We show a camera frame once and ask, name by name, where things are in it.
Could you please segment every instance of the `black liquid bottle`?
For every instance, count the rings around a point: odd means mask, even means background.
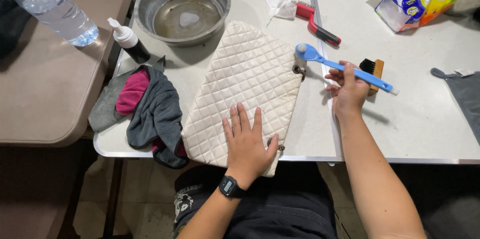
[[[113,38],[120,47],[137,63],[145,64],[150,59],[150,53],[147,51],[142,42],[138,39],[134,31],[112,18],[108,19],[110,26],[113,27]]]

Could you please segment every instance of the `black digital watch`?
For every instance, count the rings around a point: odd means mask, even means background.
[[[218,185],[220,192],[228,198],[243,198],[246,191],[241,189],[238,184],[237,180],[235,180],[232,176],[224,175],[220,184]]]

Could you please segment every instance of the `plastic water bottle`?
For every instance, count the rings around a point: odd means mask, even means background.
[[[96,24],[70,0],[15,0],[68,43],[86,46],[99,35]]]

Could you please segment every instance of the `watch face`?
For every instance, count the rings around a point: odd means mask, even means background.
[[[233,181],[230,180],[228,177],[224,177],[222,182],[220,183],[219,188],[222,190],[225,195],[230,195],[233,190]]]

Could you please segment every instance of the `black pants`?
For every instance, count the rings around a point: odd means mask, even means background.
[[[226,169],[202,165],[175,181],[175,236],[219,185]],[[335,212],[315,162],[279,162],[272,178],[260,177],[235,211],[225,238],[336,238]]]

